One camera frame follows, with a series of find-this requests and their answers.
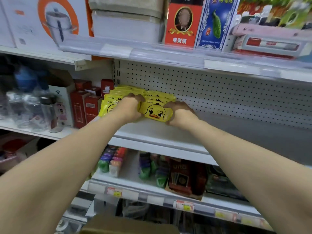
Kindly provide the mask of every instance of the orange beak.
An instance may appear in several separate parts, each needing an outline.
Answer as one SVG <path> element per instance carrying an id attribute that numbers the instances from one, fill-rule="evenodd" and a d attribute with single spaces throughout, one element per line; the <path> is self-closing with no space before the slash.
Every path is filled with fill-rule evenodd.
<path id="1" fill-rule="evenodd" d="M 157 116 L 155 114 L 153 114 L 153 115 L 149 114 L 149 116 L 152 117 L 152 118 L 155 118 L 155 119 L 159 119 L 160 118 L 159 116 Z"/>

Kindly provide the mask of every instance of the person's right arm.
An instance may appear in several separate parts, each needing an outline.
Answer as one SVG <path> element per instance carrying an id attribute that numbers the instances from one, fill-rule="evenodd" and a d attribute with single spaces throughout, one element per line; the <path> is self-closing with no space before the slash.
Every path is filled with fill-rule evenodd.
<path id="1" fill-rule="evenodd" d="M 185 102 L 168 103 L 169 125 L 188 130 L 278 234 L 312 232 L 312 170 L 197 118 Z"/>

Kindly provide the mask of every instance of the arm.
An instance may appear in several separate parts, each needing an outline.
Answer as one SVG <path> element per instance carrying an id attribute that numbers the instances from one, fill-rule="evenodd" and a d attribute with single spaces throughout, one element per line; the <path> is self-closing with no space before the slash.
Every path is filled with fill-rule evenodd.
<path id="1" fill-rule="evenodd" d="M 170 125 L 188 130 L 277 233 L 311 233 L 312 170 L 197 118 L 186 103 L 168 103 Z"/>
<path id="2" fill-rule="evenodd" d="M 1 233 L 53 233 L 124 124 L 138 119 L 141 95 L 125 97 L 113 112 L 26 159 L 0 178 Z"/>

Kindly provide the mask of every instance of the blue box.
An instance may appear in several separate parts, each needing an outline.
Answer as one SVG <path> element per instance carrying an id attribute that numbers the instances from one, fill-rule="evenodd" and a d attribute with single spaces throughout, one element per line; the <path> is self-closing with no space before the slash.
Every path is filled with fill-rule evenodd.
<path id="1" fill-rule="evenodd" d="M 236 16 L 238 1 L 206 0 L 196 48 L 222 50 L 233 16 Z"/>

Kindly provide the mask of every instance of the hand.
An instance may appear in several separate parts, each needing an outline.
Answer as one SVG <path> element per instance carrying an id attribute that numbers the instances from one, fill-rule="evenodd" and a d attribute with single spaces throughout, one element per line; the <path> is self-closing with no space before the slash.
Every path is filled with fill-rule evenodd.
<path id="1" fill-rule="evenodd" d="M 164 108 L 171 108 L 173 115 L 167 125 L 175 126 L 184 130 L 188 130 L 192 122 L 198 120 L 193 109 L 191 109 L 185 102 L 168 102 L 163 106 Z"/>
<path id="2" fill-rule="evenodd" d="M 138 104 L 145 102 L 145 98 L 141 95 L 133 93 L 125 96 L 108 115 L 120 118 L 123 124 L 134 122 L 139 119 L 142 114 L 138 112 Z"/>

